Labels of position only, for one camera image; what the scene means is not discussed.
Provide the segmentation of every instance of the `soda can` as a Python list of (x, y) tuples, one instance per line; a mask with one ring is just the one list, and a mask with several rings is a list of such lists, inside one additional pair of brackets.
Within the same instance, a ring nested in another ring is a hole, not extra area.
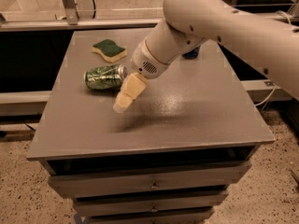
[(123, 64), (96, 67), (84, 74), (85, 84), (92, 90), (118, 88), (126, 77), (127, 70)]

